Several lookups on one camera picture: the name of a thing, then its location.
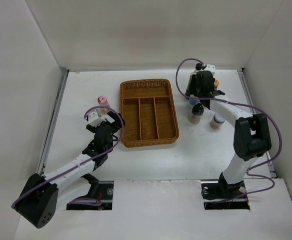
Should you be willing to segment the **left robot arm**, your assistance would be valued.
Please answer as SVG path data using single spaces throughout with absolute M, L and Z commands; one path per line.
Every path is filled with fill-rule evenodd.
M 105 116 L 85 114 L 86 129 L 94 134 L 93 140 L 71 162 L 50 173 L 31 175 L 20 196 L 11 207 L 37 229 L 47 225 L 55 214 L 58 195 L 79 178 L 92 173 L 108 159 L 108 154 L 122 139 L 125 121 L 120 113 L 109 109 Z

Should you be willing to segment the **blue label silver cap jar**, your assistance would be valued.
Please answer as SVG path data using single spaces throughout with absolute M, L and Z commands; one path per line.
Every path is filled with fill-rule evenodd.
M 200 100 L 196 96 L 190 96 L 189 101 L 188 101 L 190 106 L 195 106 L 196 104 L 200 103 Z

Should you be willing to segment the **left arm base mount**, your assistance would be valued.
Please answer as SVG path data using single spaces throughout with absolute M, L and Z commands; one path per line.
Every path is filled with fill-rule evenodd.
M 113 207 L 114 181 L 99 181 L 92 174 L 82 176 L 90 188 L 86 195 L 76 197 L 66 205 L 68 211 L 110 211 Z

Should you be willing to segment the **tall dark sauce bottle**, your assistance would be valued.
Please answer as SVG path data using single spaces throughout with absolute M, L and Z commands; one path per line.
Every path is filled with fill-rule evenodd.
M 190 78 L 192 78 L 193 75 L 196 75 L 197 72 L 201 71 L 201 70 L 203 69 L 204 66 L 205 66 L 205 65 L 202 64 L 202 63 L 197 63 L 197 64 L 195 65 L 194 71 L 190 74 Z

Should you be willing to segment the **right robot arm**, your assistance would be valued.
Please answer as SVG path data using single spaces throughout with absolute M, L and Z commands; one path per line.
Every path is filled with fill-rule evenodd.
M 185 95 L 198 97 L 204 107 L 234 127 L 234 157 L 218 182 L 203 185 L 202 189 L 202 196 L 207 200 L 231 199 L 243 187 L 248 168 L 272 147 L 272 143 L 267 117 L 235 105 L 224 92 L 214 87 L 214 83 L 210 71 L 197 71 L 190 76 Z

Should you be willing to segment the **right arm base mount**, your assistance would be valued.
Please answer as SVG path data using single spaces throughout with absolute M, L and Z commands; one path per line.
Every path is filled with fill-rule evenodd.
M 221 181 L 201 182 L 201 195 L 205 210 L 250 210 L 243 181 L 234 185 L 226 185 Z

